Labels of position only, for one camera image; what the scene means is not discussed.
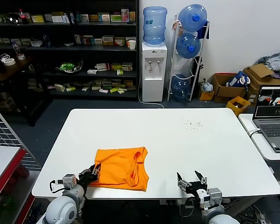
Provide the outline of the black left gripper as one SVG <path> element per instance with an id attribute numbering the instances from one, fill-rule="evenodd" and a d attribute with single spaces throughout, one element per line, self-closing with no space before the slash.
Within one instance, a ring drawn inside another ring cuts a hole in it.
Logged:
<path id="1" fill-rule="evenodd" d="M 83 170 L 79 174 L 78 184 L 81 186 L 88 186 L 90 183 L 98 180 L 98 174 L 100 172 L 101 163 L 93 164 L 89 169 Z"/>

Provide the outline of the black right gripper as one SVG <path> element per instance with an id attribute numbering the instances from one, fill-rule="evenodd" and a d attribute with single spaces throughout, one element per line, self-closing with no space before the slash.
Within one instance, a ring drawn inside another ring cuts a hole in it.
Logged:
<path id="1" fill-rule="evenodd" d="M 177 185 L 181 189 L 185 189 L 186 194 L 197 194 L 199 189 L 207 190 L 207 177 L 204 177 L 201 173 L 195 170 L 195 174 L 199 181 L 187 182 L 182 179 L 181 175 L 177 172 Z"/>

